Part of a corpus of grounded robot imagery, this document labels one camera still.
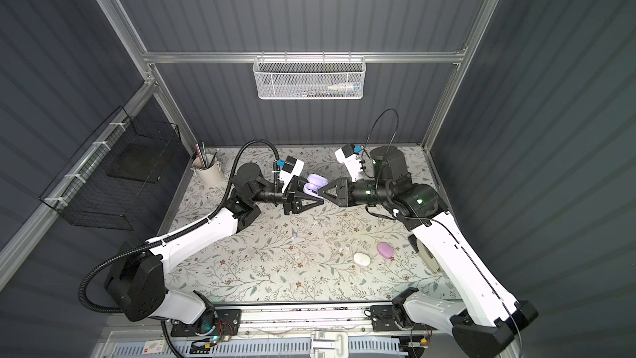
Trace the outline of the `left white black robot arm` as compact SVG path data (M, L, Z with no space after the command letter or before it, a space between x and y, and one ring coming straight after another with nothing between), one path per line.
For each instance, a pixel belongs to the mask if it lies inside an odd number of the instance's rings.
M249 227L260 215L258 203L280 205L285 215L323 205L319 197L303 191L306 180L284 166L283 178L270 182L260 167L241 165L230 182L233 187L216 214L147 242L149 251L129 255L111 268L105 289L131 322L145 318L177 320L211 328L215 307L198 292L168 288L165 278L181 262L214 243Z

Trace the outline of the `pink earbud charging case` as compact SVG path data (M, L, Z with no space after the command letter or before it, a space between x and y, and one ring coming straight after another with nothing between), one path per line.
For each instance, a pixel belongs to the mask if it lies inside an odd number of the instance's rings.
M391 259L392 257L394 257L394 248L386 242L379 243L377 246L377 251L383 258Z

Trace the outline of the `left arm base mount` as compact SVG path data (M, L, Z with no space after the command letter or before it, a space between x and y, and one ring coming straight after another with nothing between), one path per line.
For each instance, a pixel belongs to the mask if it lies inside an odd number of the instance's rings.
M177 323L172 325L172 337L212 337L236 336L240 327L242 311L239 309L220 309L214 313L204 313L194 324Z

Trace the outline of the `lavender earbud case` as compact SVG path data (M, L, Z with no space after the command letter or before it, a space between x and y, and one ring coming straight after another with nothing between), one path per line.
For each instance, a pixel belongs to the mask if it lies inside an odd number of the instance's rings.
M306 184L303 186L303 192L306 195L319 197L318 191L325 187L329 181L317 174L310 174L306 178Z

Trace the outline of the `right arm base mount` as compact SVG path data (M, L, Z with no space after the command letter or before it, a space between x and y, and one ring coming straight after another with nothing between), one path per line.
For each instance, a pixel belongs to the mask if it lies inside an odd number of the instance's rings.
M368 318L374 331L437 331L437 328L429 324L415 323L401 308L395 308L392 304L372 305L364 309L364 315Z

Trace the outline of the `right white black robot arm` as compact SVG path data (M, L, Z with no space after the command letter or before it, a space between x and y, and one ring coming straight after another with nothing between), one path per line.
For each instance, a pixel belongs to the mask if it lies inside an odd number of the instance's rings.
M469 357L495 357L521 342L521 331L538 317L529 301L515 298L492 275L461 233L447 203L427 184L415 183L405 156L387 145L369 155L374 175L364 176L364 149L346 144L335 152L349 177L320 188L338 207L379 206L410 231L413 245L452 282L460 301L431 298L410 287L392 301L401 328L427 325L453 336Z

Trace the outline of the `white earbud case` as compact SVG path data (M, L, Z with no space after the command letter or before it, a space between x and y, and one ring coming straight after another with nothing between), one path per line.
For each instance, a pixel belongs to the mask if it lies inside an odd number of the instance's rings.
M356 252L353 256L354 263L360 267L368 267L371 263L371 258L362 252Z

